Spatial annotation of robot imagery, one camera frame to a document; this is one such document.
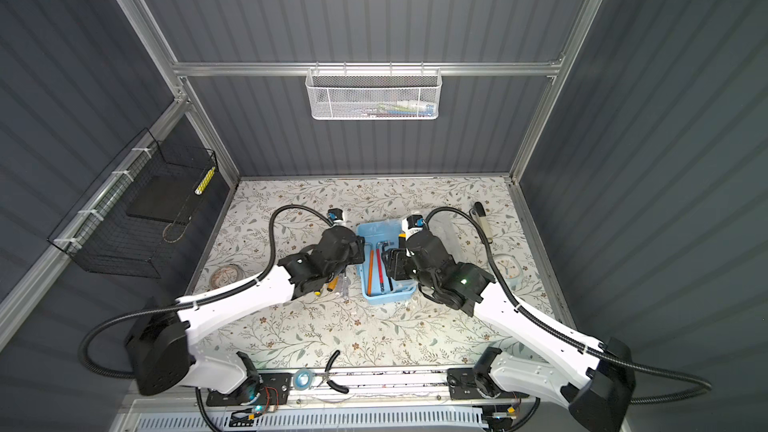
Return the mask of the orange long screwdriver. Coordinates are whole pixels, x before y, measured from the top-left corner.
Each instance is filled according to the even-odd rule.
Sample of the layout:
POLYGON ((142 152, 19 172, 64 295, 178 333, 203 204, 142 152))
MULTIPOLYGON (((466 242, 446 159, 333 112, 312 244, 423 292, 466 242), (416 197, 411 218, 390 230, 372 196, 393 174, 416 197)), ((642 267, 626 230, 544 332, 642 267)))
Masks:
POLYGON ((374 261, 374 254, 375 254, 375 252, 374 252, 373 247, 372 246, 369 247, 368 261, 367 261, 367 263, 368 263, 368 272, 367 272, 367 281, 366 281, 366 295, 368 297, 372 296, 372 291, 373 291, 372 285, 373 285, 373 267, 374 267, 373 261, 374 261))

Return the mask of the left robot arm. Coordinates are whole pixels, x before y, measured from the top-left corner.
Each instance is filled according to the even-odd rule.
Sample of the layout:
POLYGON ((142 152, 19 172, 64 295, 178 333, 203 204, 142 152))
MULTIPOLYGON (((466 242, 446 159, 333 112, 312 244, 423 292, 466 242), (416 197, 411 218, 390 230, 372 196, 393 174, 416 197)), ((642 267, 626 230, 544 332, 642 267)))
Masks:
POLYGON ((178 299, 183 310, 137 319, 125 347, 139 393, 153 396, 185 386, 229 395, 242 404, 261 399, 261 376, 247 354, 226 358, 208 353, 202 339, 255 312, 325 290, 346 267, 364 262, 364 247, 363 237, 336 225, 322 233, 318 244, 278 261, 265 279, 226 286, 221 300, 212 292, 185 296, 178 299))

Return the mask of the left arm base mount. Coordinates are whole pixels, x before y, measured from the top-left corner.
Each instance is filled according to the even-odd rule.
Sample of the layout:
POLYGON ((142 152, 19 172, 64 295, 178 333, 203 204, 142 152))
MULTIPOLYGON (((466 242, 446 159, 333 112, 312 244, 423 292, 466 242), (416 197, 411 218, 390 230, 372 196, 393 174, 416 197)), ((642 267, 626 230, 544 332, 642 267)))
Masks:
POLYGON ((210 390, 205 399, 208 407, 281 406, 285 405, 291 390, 290 373, 266 373, 259 379, 247 378, 232 393, 222 394, 210 390))

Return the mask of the clear handle screwdriver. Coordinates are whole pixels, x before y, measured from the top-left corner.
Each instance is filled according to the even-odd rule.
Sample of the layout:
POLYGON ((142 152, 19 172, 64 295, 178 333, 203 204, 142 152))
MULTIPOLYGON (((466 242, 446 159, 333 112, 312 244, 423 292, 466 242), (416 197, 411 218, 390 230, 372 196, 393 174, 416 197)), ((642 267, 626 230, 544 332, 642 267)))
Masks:
POLYGON ((339 278, 335 291, 343 298, 349 298, 350 279, 346 275, 342 275, 339 278))

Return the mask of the black hex key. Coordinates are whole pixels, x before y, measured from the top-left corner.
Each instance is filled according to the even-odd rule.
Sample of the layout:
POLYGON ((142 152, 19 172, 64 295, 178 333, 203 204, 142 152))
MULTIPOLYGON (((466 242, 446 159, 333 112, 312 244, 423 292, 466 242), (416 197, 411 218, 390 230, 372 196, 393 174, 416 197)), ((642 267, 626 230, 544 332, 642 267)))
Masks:
POLYGON ((393 291, 393 281, 392 281, 392 278, 389 275, 389 271, 388 271, 388 268, 387 268, 387 266, 388 266, 388 259, 387 259, 386 251, 387 251, 387 248, 389 246, 389 242, 388 241, 382 241, 382 242, 379 242, 377 244, 377 246, 381 247, 381 257, 382 257, 383 268, 384 268, 384 287, 385 287, 384 294, 385 293, 390 293, 390 292, 393 291))

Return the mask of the yellow handle screwdriver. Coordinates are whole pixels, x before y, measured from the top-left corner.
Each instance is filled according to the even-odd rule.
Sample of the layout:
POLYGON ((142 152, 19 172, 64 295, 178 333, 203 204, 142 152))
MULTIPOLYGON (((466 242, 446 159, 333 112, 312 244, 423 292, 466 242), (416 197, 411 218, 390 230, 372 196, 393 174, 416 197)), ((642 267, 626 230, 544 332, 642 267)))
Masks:
POLYGON ((334 292, 334 291, 335 291, 335 289, 336 289, 336 288, 337 288, 337 286, 338 286, 338 282, 339 282, 339 279, 340 279, 340 277, 339 277, 339 276, 336 276, 336 277, 334 277, 334 278, 333 278, 333 279, 332 279, 330 282, 328 282, 328 283, 326 284, 326 291, 327 291, 327 292, 334 292))

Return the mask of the blue plastic tool box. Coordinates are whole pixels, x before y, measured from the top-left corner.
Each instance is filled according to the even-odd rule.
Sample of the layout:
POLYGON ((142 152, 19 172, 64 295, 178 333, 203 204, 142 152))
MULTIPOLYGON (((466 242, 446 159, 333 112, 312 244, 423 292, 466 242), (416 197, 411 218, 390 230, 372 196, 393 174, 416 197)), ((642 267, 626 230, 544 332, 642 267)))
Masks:
POLYGON ((357 226, 356 233, 364 239, 364 261, 356 266, 363 298, 373 306, 409 300, 416 291, 416 282, 397 279, 394 257, 402 232, 401 221, 384 220, 357 226))

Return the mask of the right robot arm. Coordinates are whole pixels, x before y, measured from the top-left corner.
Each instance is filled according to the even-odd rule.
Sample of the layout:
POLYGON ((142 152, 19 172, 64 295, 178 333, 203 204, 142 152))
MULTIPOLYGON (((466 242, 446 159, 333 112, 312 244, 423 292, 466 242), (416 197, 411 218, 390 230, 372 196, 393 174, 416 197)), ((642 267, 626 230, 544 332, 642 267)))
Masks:
POLYGON ((488 347, 471 380, 482 396, 521 393, 562 406, 589 431, 621 429, 635 378, 587 352, 598 340, 530 309, 488 271, 455 261, 426 229, 402 234, 396 251, 404 272, 427 288, 429 300, 485 322, 541 357, 535 362, 488 347))

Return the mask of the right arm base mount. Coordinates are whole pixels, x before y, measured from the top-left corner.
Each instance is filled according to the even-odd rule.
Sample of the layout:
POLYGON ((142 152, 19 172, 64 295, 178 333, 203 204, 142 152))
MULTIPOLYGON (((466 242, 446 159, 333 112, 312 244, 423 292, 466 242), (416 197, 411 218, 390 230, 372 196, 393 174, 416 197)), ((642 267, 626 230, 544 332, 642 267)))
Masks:
POLYGON ((501 390, 489 378, 481 378, 473 367, 449 368, 446 379, 452 400, 518 400, 530 397, 527 393, 501 390))

